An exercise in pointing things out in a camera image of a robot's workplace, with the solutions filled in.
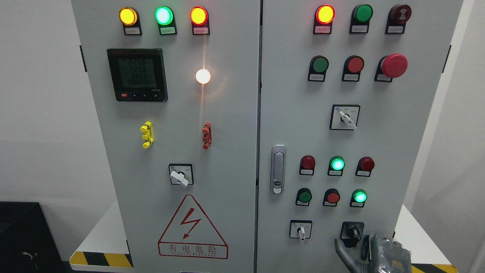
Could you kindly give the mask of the grey gloved hand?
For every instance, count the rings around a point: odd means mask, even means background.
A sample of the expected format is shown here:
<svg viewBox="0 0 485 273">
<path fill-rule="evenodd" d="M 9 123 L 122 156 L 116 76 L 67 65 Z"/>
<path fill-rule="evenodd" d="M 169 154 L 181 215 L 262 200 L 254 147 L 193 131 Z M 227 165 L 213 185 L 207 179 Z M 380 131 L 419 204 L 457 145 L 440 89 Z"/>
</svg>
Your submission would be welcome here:
<svg viewBox="0 0 485 273">
<path fill-rule="evenodd" d="M 362 263 L 346 250 L 344 243 L 334 239 L 338 257 L 350 273 L 411 273 L 411 254 L 397 241 L 372 234 L 369 237 L 369 262 Z"/>
</svg>

